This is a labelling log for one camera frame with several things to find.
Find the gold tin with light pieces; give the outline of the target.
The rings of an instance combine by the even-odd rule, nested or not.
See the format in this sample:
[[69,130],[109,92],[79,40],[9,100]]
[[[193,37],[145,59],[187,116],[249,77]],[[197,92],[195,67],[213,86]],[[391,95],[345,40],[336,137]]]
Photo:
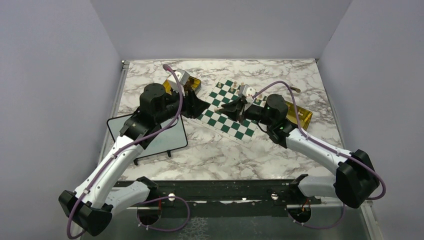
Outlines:
[[312,120],[313,113],[303,107],[297,106],[297,113],[295,113],[294,105],[292,102],[286,101],[285,104],[288,107],[286,118],[294,124],[297,124],[296,116],[300,121],[300,126],[307,130]]

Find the small whiteboard with stand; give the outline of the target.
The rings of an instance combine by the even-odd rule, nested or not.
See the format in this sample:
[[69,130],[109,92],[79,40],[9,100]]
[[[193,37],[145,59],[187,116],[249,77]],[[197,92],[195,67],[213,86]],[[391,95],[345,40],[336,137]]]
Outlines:
[[[116,138],[120,134],[120,130],[123,127],[125,121],[131,117],[131,114],[126,114],[118,117],[109,118],[106,121],[111,138],[115,142]],[[150,157],[157,154],[166,153],[168,157],[171,157],[172,151],[182,149],[188,146],[188,138],[183,123],[183,117],[180,115],[173,125],[158,134],[148,147],[136,158],[133,163],[138,165],[139,160],[142,158]]]

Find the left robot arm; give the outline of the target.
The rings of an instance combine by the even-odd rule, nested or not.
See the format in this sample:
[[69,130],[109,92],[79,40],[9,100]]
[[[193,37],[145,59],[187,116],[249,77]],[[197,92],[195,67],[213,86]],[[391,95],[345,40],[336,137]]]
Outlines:
[[159,83],[150,83],[139,96],[139,107],[126,120],[106,157],[75,190],[64,190],[58,200],[67,216],[69,239],[84,233],[97,236],[112,217],[137,203],[152,205],[157,200],[155,183],[143,178],[120,190],[112,188],[153,139],[180,117],[198,118],[210,104],[199,99],[190,88],[179,86],[171,95]]

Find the beige stapler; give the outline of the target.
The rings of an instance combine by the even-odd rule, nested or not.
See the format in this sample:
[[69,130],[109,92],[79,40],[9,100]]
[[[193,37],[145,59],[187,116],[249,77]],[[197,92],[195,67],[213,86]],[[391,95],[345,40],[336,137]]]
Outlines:
[[297,92],[297,93],[300,93],[301,92],[301,90],[299,88],[294,87],[294,86],[291,86],[290,89],[293,90],[293,91],[295,91],[295,92]]

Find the gold tin with dark pieces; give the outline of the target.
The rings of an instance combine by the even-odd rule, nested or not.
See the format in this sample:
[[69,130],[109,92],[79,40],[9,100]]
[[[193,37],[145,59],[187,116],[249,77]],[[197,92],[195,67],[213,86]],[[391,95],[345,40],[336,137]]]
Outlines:
[[[169,80],[174,81],[175,78],[172,75],[170,75],[162,83],[162,85],[165,88],[165,92],[167,94],[169,94],[169,95],[172,96],[174,94],[174,90],[172,89],[172,86],[170,85]],[[202,88],[202,82],[198,78],[195,78],[193,76],[189,76],[188,77],[188,80],[185,82],[183,88],[184,88],[185,93],[187,93],[188,92],[188,89],[191,88],[194,91],[194,93],[197,95],[200,92],[201,88]]]

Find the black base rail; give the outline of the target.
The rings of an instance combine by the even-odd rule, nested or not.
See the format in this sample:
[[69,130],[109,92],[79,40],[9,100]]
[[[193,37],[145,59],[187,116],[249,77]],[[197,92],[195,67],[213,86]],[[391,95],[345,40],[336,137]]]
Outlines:
[[320,199],[301,195],[293,179],[153,181],[143,176],[137,182],[150,190],[148,200],[174,194],[187,201],[136,203],[138,213],[162,218],[286,217],[287,207],[300,210],[321,204]]

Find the green white chess board mat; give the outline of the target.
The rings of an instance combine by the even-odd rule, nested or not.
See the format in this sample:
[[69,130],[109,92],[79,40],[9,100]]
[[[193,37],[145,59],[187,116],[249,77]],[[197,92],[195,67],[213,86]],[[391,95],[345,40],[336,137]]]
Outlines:
[[222,105],[235,101],[239,97],[240,87],[241,84],[232,79],[221,78],[215,81],[213,88],[204,97],[204,101],[210,104],[209,107],[195,120],[221,137],[251,148],[255,142],[269,140],[268,135],[261,131],[257,122],[247,118],[243,122],[234,121],[233,114],[228,116],[221,111],[216,111]]

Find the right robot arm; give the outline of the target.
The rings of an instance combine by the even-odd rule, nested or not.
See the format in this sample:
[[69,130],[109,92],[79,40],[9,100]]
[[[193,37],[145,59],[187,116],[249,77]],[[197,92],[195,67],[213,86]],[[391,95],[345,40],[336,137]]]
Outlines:
[[338,198],[357,209],[378,188],[380,181],[369,155],[363,150],[349,151],[312,137],[287,119],[289,107],[279,94],[266,98],[263,107],[248,106],[246,97],[225,103],[216,112],[233,121],[245,119],[266,125],[270,140],[285,149],[301,153],[332,173],[332,177],[302,176],[288,190],[289,199],[300,204],[308,197]]

